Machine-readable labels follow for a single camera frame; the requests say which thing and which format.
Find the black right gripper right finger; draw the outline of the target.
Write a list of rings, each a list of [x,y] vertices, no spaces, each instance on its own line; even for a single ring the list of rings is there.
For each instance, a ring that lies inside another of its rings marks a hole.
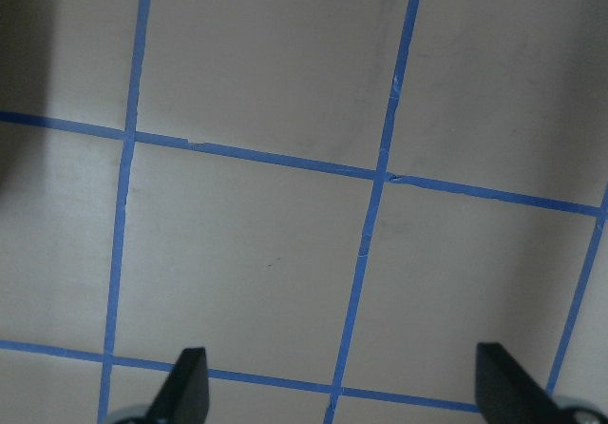
[[[475,403],[489,424],[576,423],[496,342],[477,344]]]

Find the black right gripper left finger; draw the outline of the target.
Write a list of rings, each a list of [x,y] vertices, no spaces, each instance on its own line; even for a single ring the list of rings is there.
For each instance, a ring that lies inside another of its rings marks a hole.
[[[144,423],[203,424],[210,408],[206,351],[186,348],[146,411]]]

